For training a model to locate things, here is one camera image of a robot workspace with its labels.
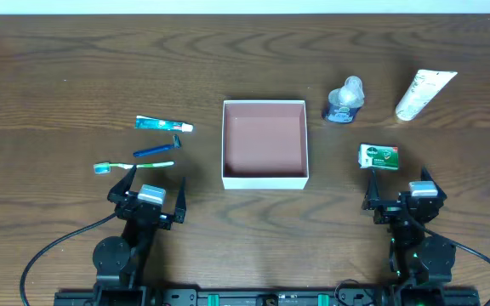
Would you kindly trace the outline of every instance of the white backdrop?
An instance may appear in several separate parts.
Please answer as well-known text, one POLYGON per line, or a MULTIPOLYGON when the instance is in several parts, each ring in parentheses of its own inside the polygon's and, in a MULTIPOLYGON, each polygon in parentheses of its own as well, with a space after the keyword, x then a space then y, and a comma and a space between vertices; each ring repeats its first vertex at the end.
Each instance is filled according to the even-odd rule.
POLYGON ((0 0, 0 14, 490 13, 490 0, 0 0))

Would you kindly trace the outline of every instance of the toothpaste cap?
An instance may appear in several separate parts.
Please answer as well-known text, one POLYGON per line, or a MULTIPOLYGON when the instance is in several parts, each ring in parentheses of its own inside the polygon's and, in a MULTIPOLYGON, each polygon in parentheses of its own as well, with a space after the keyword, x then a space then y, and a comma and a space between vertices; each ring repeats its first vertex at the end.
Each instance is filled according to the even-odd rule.
POLYGON ((188 123, 183 123, 182 125, 183 132, 192 132, 194 126, 188 123))

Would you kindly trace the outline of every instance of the green toothbrush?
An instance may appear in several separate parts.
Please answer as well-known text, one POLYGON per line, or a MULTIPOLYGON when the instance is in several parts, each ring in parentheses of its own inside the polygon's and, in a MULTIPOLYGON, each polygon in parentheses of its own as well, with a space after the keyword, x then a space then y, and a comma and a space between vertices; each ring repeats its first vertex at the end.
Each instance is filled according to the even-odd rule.
MULTIPOLYGON (((154 163, 146 163, 146 164, 139 164, 136 165, 137 168, 140 167, 169 167, 173 166, 175 163, 173 161, 166 161, 166 162, 154 162, 154 163)), ((97 163, 94 165, 94 173, 96 174, 104 174, 104 173, 109 173, 111 171, 111 167, 120 167, 123 169, 131 169, 134 165, 133 164, 126 164, 126 163, 111 163, 111 162, 101 162, 97 163)))

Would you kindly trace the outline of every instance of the open box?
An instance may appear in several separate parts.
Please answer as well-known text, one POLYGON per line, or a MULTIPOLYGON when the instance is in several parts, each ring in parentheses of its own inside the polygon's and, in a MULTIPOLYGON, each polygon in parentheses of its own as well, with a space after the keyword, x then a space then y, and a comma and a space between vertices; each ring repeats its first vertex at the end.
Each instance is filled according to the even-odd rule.
POLYGON ((222 115, 225 189, 294 189, 309 178, 303 100, 226 100, 222 115))

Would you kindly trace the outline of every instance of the razor head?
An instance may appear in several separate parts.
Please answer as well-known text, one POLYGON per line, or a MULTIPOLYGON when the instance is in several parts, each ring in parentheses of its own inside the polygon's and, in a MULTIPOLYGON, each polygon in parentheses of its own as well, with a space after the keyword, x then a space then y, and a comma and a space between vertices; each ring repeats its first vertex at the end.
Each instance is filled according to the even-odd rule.
POLYGON ((180 148, 180 140, 179 140, 179 136, 177 135, 174 135, 174 148, 175 149, 180 148))

